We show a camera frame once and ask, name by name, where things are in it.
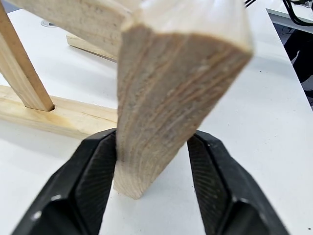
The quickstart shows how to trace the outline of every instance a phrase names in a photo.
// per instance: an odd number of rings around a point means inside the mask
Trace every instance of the wooden dowel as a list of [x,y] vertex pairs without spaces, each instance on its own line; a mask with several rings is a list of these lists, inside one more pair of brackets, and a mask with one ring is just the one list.
[[140,198],[252,55],[241,0],[147,0],[122,26],[114,188]]
[[0,3],[0,72],[28,108],[54,107]]

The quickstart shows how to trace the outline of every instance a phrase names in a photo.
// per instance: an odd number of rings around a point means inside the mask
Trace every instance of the black cable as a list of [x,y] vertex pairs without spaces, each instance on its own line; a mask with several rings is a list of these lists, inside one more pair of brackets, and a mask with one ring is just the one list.
[[283,0],[283,3],[284,3],[284,5],[288,11],[288,14],[289,14],[292,22],[294,22],[295,24],[300,25],[300,26],[313,26],[313,23],[305,22],[305,21],[299,19],[295,15],[290,0]]
[[253,4],[256,0],[246,0],[245,1],[245,6],[248,7],[250,6],[251,4]]

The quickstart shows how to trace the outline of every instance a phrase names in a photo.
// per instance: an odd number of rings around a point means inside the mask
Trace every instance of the textured grip pad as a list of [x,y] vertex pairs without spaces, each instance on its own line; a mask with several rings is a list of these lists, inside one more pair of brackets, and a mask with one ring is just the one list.
[[99,143],[75,190],[76,205],[90,235],[99,233],[115,162],[115,133],[112,133]]
[[204,143],[192,137],[188,141],[188,149],[204,229],[207,235],[215,235],[225,214],[228,193]]

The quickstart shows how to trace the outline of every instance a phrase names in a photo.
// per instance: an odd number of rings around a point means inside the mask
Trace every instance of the white table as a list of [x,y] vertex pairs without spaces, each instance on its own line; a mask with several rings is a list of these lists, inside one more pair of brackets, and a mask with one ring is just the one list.
[[[313,227],[313,113],[264,2],[248,9],[256,54],[201,125],[258,182],[291,235]],[[67,46],[66,32],[9,14],[51,95],[117,107],[116,64]],[[0,223],[9,234],[78,140],[0,121]],[[203,235],[184,146],[140,200],[112,190],[101,235]]]
[[[262,1],[264,4],[266,4],[268,14],[273,23],[299,29],[308,33],[313,33],[313,26],[310,27],[300,26],[292,22],[282,0],[257,0],[257,1]],[[298,18],[300,18],[303,21],[313,23],[313,11],[311,8],[306,8],[301,5],[294,4],[292,4],[292,7],[294,13]]]

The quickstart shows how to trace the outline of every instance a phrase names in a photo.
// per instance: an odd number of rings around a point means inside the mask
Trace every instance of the wooden block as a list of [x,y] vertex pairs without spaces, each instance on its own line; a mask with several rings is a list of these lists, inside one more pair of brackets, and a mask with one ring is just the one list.
[[54,105],[31,64],[0,2],[0,72],[28,108],[50,111]]
[[122,25],[114,188],[140,198],[252,55],[242,0],[147,0]]
[[29,109],[10,87],[0,86],[0,119],[80,140],[116,127],[115,109],[53,96],[51,99],[53,111]]
[[73,34],[67,35],[67,44],[69,44],[70,46],[91,52],[93,54],[102,56],[102,57],[109,59],[109,60],[112,60],[114,62],[117,61],[117,56],[113,56],[113,55],[107,53],[106,51],[94,46],[93,44],[91,44],[91,43],[89,43],[89,42],[87,42],[87,41],[85,41],[79,37],[76,37]]
[[121,45],[120,26],[131,11],[114,0],[8,0],[86,40],[112,56]]

